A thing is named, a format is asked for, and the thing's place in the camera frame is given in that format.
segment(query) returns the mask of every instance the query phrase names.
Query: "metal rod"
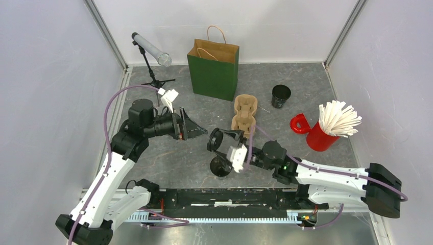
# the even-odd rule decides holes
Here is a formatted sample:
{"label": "metal rod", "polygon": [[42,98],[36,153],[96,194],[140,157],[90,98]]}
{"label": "metal rod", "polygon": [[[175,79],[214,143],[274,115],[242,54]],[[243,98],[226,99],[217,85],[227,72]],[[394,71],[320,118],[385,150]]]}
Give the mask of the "metal rod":
{"label": "metal rod", "polygon": [[349,18],[347,19],[343,29],[341,30],[337,40],[335,41],[334,46],[331,49],[331,52],[329,53],[328,57],[326,57],[325,62],[323,62],[326,69],[330,65],[330,63],[334,59],[337,51],[340,49],[341,45],[343,44],[344,40],[346,39],[347,34],[349,33],[350,29],[352,28],[353,23],[356,21],[357,17],[359,16],[359,13],[364,8],[364,5],[366,2],[367,2],[367,0],[358,0],[358,2],[356,2],[355,7],[352,10],[352,13],[350,13]]}
{"label": "metal rod", "polygon": [[123,58],[116,42],[114,41],[113,36],[111,35],[110,31],[108,30],[107,25],[104,22],[104,19],[102,19],[102,16],[96,7],[96,4],[93,0],[84,0],[84,3],[86,4],[87,8],[89,9],[90,14],[94,18],[96,24],[98,25],[99,30],[101,30],[102,35],[104,36],[105,40],[107,41],[108,45],[110,46],[111,50],[113,51],[114,55],[116,56],[116,59],[118,63],[121,65],[121,67],[126,70],[128,69],[128,63],[126,63],[125,59]]}

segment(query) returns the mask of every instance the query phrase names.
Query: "paper bag handle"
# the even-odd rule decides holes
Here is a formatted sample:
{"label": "paper bag handle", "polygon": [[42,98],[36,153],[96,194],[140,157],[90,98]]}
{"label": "paper bag handle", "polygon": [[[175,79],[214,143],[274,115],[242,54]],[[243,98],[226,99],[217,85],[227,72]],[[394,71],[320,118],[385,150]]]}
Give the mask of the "paper bag handle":
{"label": "paper bag handle", "polygon": [[199,54],[199,57],[200,57],[200,58],[201,58],[202,56],[200,55],[199,50],[203,50],[203,51],[206,52],[208,55],[212,56],[212,58],[214,58],[216,61],[218,61],[218,59],[215,58],[215,56],[211,55],[208,51],[204,50],[204,49],[201,48],[201,47],[198,47],[198,48],[197,48],[197,53]]}
{"label": "paper bag handle", "polygon": [[210,40],[209,40],[209,28],[211,28],[211,27],[215,27],[215,28],[217,28],[218,30],[220,30],[221,34],[223,34],[224,43],[227,44],[227,42],[226,42],[226,36],[224,36],[224,32],[223,32],[223,30],[221,30],[219,27],[214,26],[214,25],[210,25],[210,26],[207,28],[207,40],[210,41]]}

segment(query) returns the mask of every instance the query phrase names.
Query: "cord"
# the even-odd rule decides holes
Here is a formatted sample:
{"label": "cord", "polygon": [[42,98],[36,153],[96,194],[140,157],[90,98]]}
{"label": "cord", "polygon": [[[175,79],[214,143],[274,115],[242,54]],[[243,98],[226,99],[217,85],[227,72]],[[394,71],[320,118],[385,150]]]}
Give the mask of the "cord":
{"label": "cord", "polygon": [[314,226],[314,227],[302,227],[302,229],[303,230],[315,230],[318,228],[330,226],[330,225],[334,224],[341,217],[341,215],[343,214],[343,209],[344,209],[344,204],[341,203],[340,210],[339,210],[337,216],[333,220],[331,220],[330,222],[323,224],[323,225]]}
{"label": "cord", "polygon": [[[254,128],[255,127],[257,129],[259,129],[263,134],[265,134],[270,140],[273,140],[263,129],[261,129],[257,125],[253,125],[251,127],[252,130],[251,130],[251,134],[250,134],[250,142],[249,142],[250,145],[249,145],[249,152],[248,152],[248,157],[247,157],[247,165],[250,165],[251,158],[252,158],[252,143],[253,143],[253,134],[254,134]],[[292,157],[288,153],[287,153],[287,156],[290,159],[292,159],[295,163],[297,163],[297,164],[299,164],[299,165],[301,165],[303,167],[312,168],[312,169],[316,168],[314,166],[310,166],[308,164],[305,164],[303,162],[298,161],[296,158]],[[324,173],[329,173],[329,174],[335,174],[335,175],[342,175],[342,176],[349,176],[349,177],[355,177],[355,178],[365,179],[365,180],[374,182],[376,184],[379,184],[379,185],[381,185],[381,186],[383,186],[383,187],[385,187],[385,188],[387,188],[387,189],[389,189],[389,190],[397,193],[398,195],[400,195],[402,197],[402,199],[401,199],[402,202],[406,202],[407,200],[409,200],[409,198],[407,198],[407,196],[403,192],[397,190],[396,188],[392,187],[391,185],[389,185],[387,183],[384,183],[384,182],[382,182],[380,180],[373,179],[373,178],[368,177],[368,176],[357,175],[357,174],[352,174],[352,173],[346,173],[346,172],[342,172],[342,171],[330,170],[330,169],[325,169],[325,168],[318,169],[318,171],[319,172],[324,172]]]}
{"label": "cord", "polygon": [[135,180],[130,180],[130,181],[128,181],[128,182],[126,183],[126,186],[125,186],[125,192],[126,192],[126,194],[128,194],[128,185],[129,185],[129,183],[131,183],[132,181],[134,181],[135,185],[137,185],[137,181],[135,181]]}
{"label": "cord", "polygon": [[176,221],[176,222],[182,222],[180,224],[173,224],[173,225],[168,225],[168,226],[148,226],[148,225],[141,224],[142,227],[147,227],[147,228],[152,228],[152,229],[161,229],[161,228],[171,228],[171,227],[178,227],[178,226],[186,226],[186,225],[189,224],[188,220],[178,219],[178,218],[170,218],[170,217],[167,217],[165,215],[156,213],[156,212],[154,212],[154,211],[152,211],[150,209],[147,209],[147,208],[140,208],[140,210],[141,211],[149,212],[149,213],[151,213],[153,215],[156,215],[156,216],[158,216],[160,218],[165,218],[165,219],[169,219],[171,221]]}
{"label": "cord", "polygon": [[89,205],[89,203],[92,200],[93,196],[95,195],[96,191],[98,190],[98,188],[102,184],[102,181],[104,180],[105,175],[108,172],[110,165],[111,165],[112,151],[111,151],[111,145],[110,145],[110,136],[108,134],[108,126],[107,126],[108,110],[110,109],[111,103],[113,103],[113,101],[117,98],[117,96],[119,96],[119,94],[121,94],[125,90],[130,89],[130,88],[138,88],[138,87],[153,89],[156,91],[159,90],[159,89],[152,87],[152,86],[149,86],[149,85],[132,85],[132,86],[128,86],[128,87],[125,87],[125,88],[119,90],[108,101],[107,107],[105,108],[105,112],[104,112],[104,135],[105,135],[105,142],[107,144],[107,149],[108,149],[107,165],[105,166],[103,174],[101,175],[100,179],[98,180],[97,184],[95,185],[95,188],[90,193],[89,197],[87,198],[86,202],[84,203],[83,208],[80,210],[80,214],[78,214],[77,219],[75,220],[74,224],[72,225],[72,228],[71,228],[70,233],[69,233],[68,245],[72,245],[72,240],[74,239],[75,230],[77,229],[78,223],[80,222],[80,219],[83,216],[82,213],[85,213],[87,206]]}
{"label": "cord", "polygon": [[169,113],[169,111],[170,111],[169,107],[168,106],[164,106],[162,108],[162,110],[161,110],[161,116],[167,115]]}
{"label": "cord", "polygon": [[315,206],[314,207],[314,212],[312,213],[313,215],[317,214],[317,212],[319,211],[319,206]]}
{"label": "cord", "polygon": [[313,214],[312,216],[316,216],[316,221],[315,221],[314,223],[311,222],[309,219],[306,219],[305,222],[307,222],[307,223],[309,223],[309,224],[315,226],[315,225],[317,224],[317,221],[319,221],[319,214],[316,213],[316,214]]}

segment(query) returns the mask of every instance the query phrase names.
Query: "green paper bag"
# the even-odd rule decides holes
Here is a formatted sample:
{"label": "green paper bag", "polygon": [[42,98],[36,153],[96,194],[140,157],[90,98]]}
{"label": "green paper bag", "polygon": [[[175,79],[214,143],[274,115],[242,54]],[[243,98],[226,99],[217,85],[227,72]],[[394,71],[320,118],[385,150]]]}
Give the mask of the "green paper bag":
{"label": "green paper bag", "polygon": [[187,57],[194,93],[233,100],[237,87],[239,46],[195,39]]}

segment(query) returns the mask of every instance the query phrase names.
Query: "red mug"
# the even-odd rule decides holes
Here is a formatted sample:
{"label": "red mug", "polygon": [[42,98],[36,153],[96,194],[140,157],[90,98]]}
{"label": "red mug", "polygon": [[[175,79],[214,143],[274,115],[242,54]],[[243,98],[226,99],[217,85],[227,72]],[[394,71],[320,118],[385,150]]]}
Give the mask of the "red mug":
{"label": "red mug", "polygon": [[330,136],[325,134],[320,128],[319,122],[317,122],[316,125],[314,125],[314,127],[311,129],[304,114],[299,114],[295,116],[290,121],[290,127],[293,131],[295,131],[295,133],[308,133],[307,144],[308,146],[310,146],[311,149],[317,152],[326,151],[329,147],[331,147],[334,142],[339,139],[338,136]]}
{"label": "red mug", "polygon": [[324,152],[339,138],[339,136],[325,134],[320,128],[319,122],[317,122],[307,135],[307,144],[317,152]]}

